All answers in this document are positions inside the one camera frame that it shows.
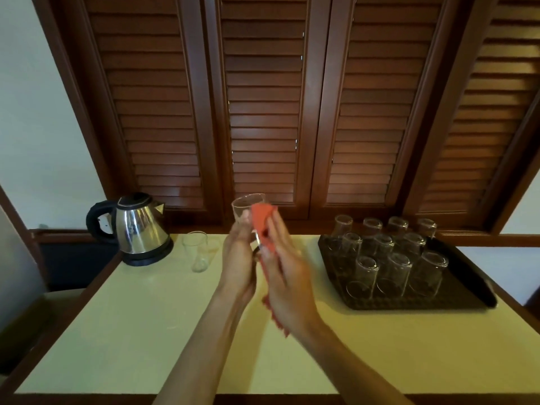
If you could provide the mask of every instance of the hand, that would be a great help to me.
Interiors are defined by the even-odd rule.
[[[301,340],[323,324],[315,306],[309,266],[295,249],[277,211],[267,224],[277,254],[262,248],[262,259],[268,272],[270,305],[279,322]]]
[[[251,250],[251,213],[245,210],[223,243],[220,290],[233,294],[244,308],[255,294],[255,261]]]

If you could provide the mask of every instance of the right hand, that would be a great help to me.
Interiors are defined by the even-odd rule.
[[[262,247],[268,274],[268,295],[274,314],[297,339],[307,337],[323,324],[315,306],[309,266],[293,245],[277,211],[267,220],[276,254]]]

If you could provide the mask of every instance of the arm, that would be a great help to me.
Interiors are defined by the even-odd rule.
[[[381,375],[354,355],[323,322],[313,297],[309,267],[274,212],[269,236],[277,255],[262,250],[270,304],[278,320],[306,348],[348,405],[411,404]]]
[[[223,245],[218,288],[159,392],[154,405],[211,404],[234,332],[255,292],[249,214],[235,223]]]

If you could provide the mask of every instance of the stainless steel kettle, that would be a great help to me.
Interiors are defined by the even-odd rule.
[[[86,215],[86,227],[98,241],[118,244],[126,264],[146,266],[161,260],[174,246],[163,225],[163,207],[142,192],[118,201],[105,200],[92,206]],[[112,234],[99,225],[98,218],[106,213],[111,214]]]

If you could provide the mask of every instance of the kettle lid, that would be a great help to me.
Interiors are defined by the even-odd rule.
[[[143,192],[135,192],[128,196],[122,196],[116,207],[120,210],[134,210],[152,203],[152,196]]]

